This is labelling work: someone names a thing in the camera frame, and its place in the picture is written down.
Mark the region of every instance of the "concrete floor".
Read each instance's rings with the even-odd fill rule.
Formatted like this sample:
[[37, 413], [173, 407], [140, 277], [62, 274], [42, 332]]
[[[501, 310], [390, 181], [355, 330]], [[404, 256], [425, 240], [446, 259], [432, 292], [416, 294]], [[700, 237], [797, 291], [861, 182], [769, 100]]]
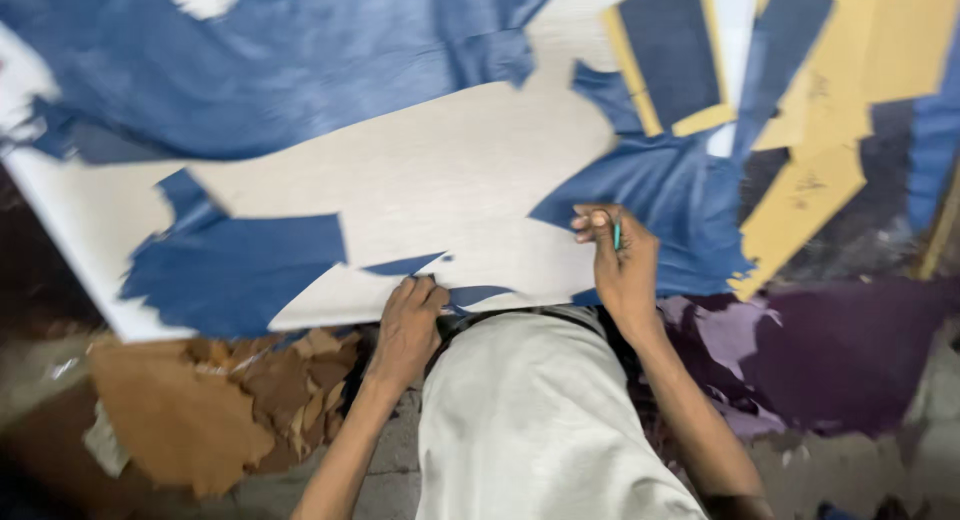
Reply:
[[[903, 431], [870, 440], [863, 435], [823, 439], [776, 436], [748, 445], [776, 517], [807, 520], [824, 500], [873, 517], [894, 494], [916, 510], [934, 504], [934, 520], [960, 518], [960, 355], [948, 342], [960, 320], [944, 327]], [[56, 342], [6, 342], [0, 349], [0, 414], [7, 420], [86, 375], [83, 337]], [[420, 495], [418, 389], [406, 392], [390, 420], [364, 481], [355, 518], [414, 518]], [[285, 474], [248, 477], [219, 500], [194, 502], [156, 493], [140, 518], [282, 519], [293, 511], [323, 455], [320, 450]]]

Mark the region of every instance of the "finger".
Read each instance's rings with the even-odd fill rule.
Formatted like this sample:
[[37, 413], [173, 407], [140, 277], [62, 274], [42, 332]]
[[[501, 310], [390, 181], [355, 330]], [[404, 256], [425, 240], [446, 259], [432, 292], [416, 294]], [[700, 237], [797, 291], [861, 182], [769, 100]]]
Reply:
[[619, 269], [617, 250], [614, 249], [614, 220], [606, 210], [594, 210], [590, 215], [590, 224], [593, 226], [593, 238], [597, 243], [593, 267], [599, 272], [602, 269]]
[[587, 219], [594, 211], [606, 211], [611, 219], [616, 219], [620, 215], [626, 213], [626, 209], [622, 205], [618, 205], [616, 203], [581, 203], [574, 205], [573, 210], [578, 216]]
[[578, 215], [570, 220], [570, 227], [575, 230], [587, 229], [591, 225], [591, 220], [587, 216]]
[[413, 291], [410, 293], [410, 302], [414, 305], [422, 305], [426, 301], [427, 296], [434, 288], [437, 287], [437, 282], [434, 281], [429, 276], [419, 276], [416, 278], [416, 284], [414, 285]]
[[393, 293], [390, 294], [390, 300], [387, 301], [387, 305], [390, 305], [391, 302], [402, 301], [410, 296], [410, 293], [414, 291], [414, 285], [417, 283], [417, 279], [412, 276], [408, 276], [400, 281]]
[[639, 222], [629, 210], [624, 210], [620, 215], [620, 243], [621, 247], [627, 247], [636, 241], [644, 239], [655, 239], [654, 234], [647, 231], [643, 224]]
[[423, 305], [439, 316], [441, 310], [447, 303], [450, 303], [450, 292], [447, 291], [446, 287], [440, 287], [438, 285], [433, 288], [433, 291], [430, 291], [430, 295], [427, 296], [426, 302]]

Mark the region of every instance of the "dark blue fabric piece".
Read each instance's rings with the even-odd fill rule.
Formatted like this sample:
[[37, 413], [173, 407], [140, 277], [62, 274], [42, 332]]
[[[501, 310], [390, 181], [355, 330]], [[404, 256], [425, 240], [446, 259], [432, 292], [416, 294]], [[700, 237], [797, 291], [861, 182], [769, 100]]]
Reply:
[[[605, 79], [615, 78], [608, 74]], [[594, 100], [598, 90], [605, 88], [584, 89], [582, 94]], [[600, 99], [601, 110], [622, 105]], [[613, 120], [621, 113], [617, 109], [606, 115]], [[575, 204], [618, 203], [660, 239], [659, 296], [729, 292], [732, 274], [752, 268], [740, 251], [737, 225], [741, 164], [708, 155], [710, 134], [620, 133], [612, 151], [558, 186], [529, 216], [570, 230]]]
[[641, 118], [620, 72], [598, 72], [577, 60], [570, 89], [593, 102], [613, 125], [615, 134], [643, 134]]
[[913, 108], [907, 212], [910, 226], [920, 232], [933, 220], [960, 145], [960, 20], [953, 31], [940, 93], [918, 98]]
[[388, 261], [386, 263], [364, 267], [363, 270], [373, 274], [379, 274], [381, 276], [411, 275], [420, 269], [425, 268], [431, 262], [436, 260], [438, 257], [443, 256], [444, 254], [445, 252], [438, 252], [436, 254], [428, 254], [426, 256], [407, 257], [405, 259], [397, 259], [396, 261]]
[[570, 297], [570, 302], [578, 307], [596, 307], [603, 304], [600, 295], [597, 294], [596, 287], [574, 294]]
[[720, 103], [700, 0], [624, 0], [618, 9], [664, 128]]
[[451, 287], [449, 291], [449, 304], [461, 309], [479, 303], [484, 299], [489, 299], [494, 295], [514, 292], [510, 287], [502, 285], [468, 285], [466, 287]]
[[122, 129], [109, 129], [76, 109], [33, 99], [34, 118], [42, 119], [46, 131], [31, 145], [48, 155], [66, 160], [77, 153], [88, 164], [116, 164], [168, 160], [178, 155], [153, 143], [141, 142]]
[[120, 296], [146, 296], [167, 325], [256, 337], [347, 255], [336, 214], [230, 218], [186, 169], [160, 181], [174, 223], [130, 256]]
[[745, 160], [820, 35], [834, 0], [770, 0], [753, 26], [733, 156]]
[[[234, 160], [534, 68], [546, 0], [0, 0], [63, 104], [180, 156]], [[102, 158], [90, 158], [102, 163]]]

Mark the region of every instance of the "pen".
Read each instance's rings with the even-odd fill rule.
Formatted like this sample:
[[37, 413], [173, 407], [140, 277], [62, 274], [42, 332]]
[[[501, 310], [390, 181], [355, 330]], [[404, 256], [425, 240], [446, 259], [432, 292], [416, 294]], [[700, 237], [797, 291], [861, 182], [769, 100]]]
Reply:
[[620, 249], [620, 216], [616, 218], [613, 224], [613, 250]]

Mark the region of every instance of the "yellow cardboard template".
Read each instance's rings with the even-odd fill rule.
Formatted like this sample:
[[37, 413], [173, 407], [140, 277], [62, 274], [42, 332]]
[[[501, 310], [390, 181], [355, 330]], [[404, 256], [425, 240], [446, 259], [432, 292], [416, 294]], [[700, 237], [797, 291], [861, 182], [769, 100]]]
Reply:
[[940, 91], [957, 0], [876, 0], [864, 86], [871, 103]]
[[877, 0], [834, 1], [810, 54], [803, 141], [790, 151], [795, 162], [873, 133], [863, 74]]
[[756, 265], [727, 282], [749, 300], [866, 184], [855, 143], [790, 160], [740, 227], [743, 255]]
[[[689, 136], [690, 134], [707, 130], [708, 128], [714, 128], [715, 126], [733, 121], [737, 118], [737, 113], [727, 97], [727, 87], [723, 76], [722, 54], [720, 53], [719, 33], [717, 31], [716, 16], [714, 13], [714, 0], [700, 0], [700, 3], [703, 12], [703, 22], [706, 24], [706, 33], [709, 36], [710, 51], [713, 56], [714, 75], [717, 82], [720, 102], [714, 106], [692, 113], [682, 120], [678, 120], [670, 128], [674, 136]], [[654, 108], [653, 100], [650, 98], [646, 80], [643, 78], [643, 72], [637, 63], [634, 50], [630, 46], [630, 38], [627, 36], [627, 30], [623, 24], [619, 6], [612, 6], [606, 9], [603, 13], [603, 21], [606, 24], [606, 34], [609, 36], [613, 54], [619, 64], [620, 71], [623, 73], [627, 90], [630, 91], [630, 98], [636, 107], [636, 112], [639, 114], [640, 123], [643, 126], [643, 133], [647, 136], [656, 136], [657, 134], [663, 133], [664, 126], [657, 116], [657, 110]]]

